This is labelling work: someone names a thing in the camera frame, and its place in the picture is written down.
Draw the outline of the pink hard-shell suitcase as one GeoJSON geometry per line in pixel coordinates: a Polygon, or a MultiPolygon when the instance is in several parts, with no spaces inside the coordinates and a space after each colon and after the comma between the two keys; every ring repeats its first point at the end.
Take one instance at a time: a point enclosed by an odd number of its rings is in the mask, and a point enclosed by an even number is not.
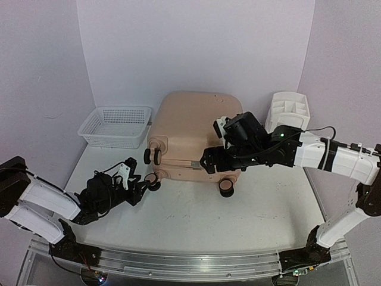
{"type": "Polygon", "coordinates": [[[204,150],[223,143],[213,124],[222,116],[243,111],[240,101],[229,94],[175,91],[165,96],[147,135],[145,164],[153,173],[146,176],[160,187],[162,179],[217,183],[220,194],[230,197],[239,170],[208,174],[200,165],[204,150]]]}

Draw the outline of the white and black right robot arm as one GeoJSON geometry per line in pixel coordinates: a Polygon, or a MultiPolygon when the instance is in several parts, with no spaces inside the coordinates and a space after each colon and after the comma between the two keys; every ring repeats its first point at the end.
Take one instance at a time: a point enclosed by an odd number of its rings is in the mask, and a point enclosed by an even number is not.
{"type": "Polygon", "coordinates": [[[329,262],[330,248],[338,239],[362,221],[380,216],[380,145],[348,145],[319,137],[312,129],[286,125],[268,133],[250,112],[232,119],[223,116],[213,128],[222,145],[206,148],[199,161],[209,174],[279,164],[323,170],[359,182],[356,202],[350,201],[342,214],[316,226],[303,248],[280,252],[283,271],[329,262]]]}

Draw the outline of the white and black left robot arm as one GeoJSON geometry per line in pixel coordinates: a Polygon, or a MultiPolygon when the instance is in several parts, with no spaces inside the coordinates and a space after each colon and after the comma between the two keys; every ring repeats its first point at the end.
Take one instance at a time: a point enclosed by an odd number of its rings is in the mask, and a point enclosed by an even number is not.
{"type": "Polygon", "coordinates": [[[1,164],[1,217],[50,243],[67,260],[80,255],[71,224],[88,225],[107,216],[122,203],[137,205],[146,190],[156,191],[154,173],[135,173],[137,161],[129,157],[115,165],[116,174],[95,171],[80,193],[69,193],[28,170],[16,156],[1,164]]]}

